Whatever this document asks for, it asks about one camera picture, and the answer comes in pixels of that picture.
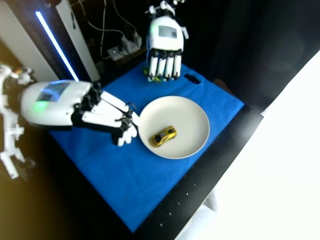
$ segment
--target led light strip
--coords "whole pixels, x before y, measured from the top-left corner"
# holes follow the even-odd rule
[[[37,16],[37,18],[39,19],[42,27],[44,28],[46,34],[48,35],[48,37],[50,38],[51,42],[53,43],[56,51],[59,53],[62,61],[64,62],[64,64],[66,65],[66,67],[68,68],[69,72],[71,73],[72,77],[74,78],[74,80],[76,82],[79,82],[79,78],[77,77],[75,71],[73,70],[73,68],[71,67],[68,59],[66,58],[64,52],[61,50],[57,40],[55,39],[55,36],[52,34],[50,28],[48,27],[44,17],[42,16],[41,12],[36,11],[35,15]]]

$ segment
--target white robotic hand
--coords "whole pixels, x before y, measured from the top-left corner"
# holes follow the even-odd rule
[[[177,4],[178,1],[173,1],[171,5]],[[176,12],[171,5],[163,0],[159,7],[149,7],[148,12],[153,17],[147,43],[149,82],[180,77],[184,38],[188,39],[189,35],[187,29],[176,22]]]
[[[21,115],[38,127],[85,127],[112,133],[118,146],[137,136],[140,118],[99,84],[61,80],[34,83],[23,92]]]

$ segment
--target round plate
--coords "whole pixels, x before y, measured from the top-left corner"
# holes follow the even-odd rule
[[[167,159],[183,159],[197,153],[206,144],[210,123],[205,111],[194,101],[182,96],[164,96],[150,102],[140,114],[138,128],[143,144],[154,154]],[[175,138],[159,147],[150,137],[173,126]]]

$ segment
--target blue mat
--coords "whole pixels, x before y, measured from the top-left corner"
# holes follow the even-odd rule
[[[141,64],[108,85],[105,90],[133,102],[136,112],[159,97],[176,95],[199,104],[210,121],[210,136],[197,154],[170,160],[150,152],[139,137],[123,147],[112,145],[110,133],[86,128],[52,131],[51,134],[74,164],[134,232],[180,178],[210,146],[243,107],[243,103],[203,76],[183,65],[177,81],[150,83]],[[184,74],[196,76],[194,84]]]

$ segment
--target black fabric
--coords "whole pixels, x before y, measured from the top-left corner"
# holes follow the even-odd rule
[[[317,0],[189,1],[183,61],[263,111],[320,49]]]

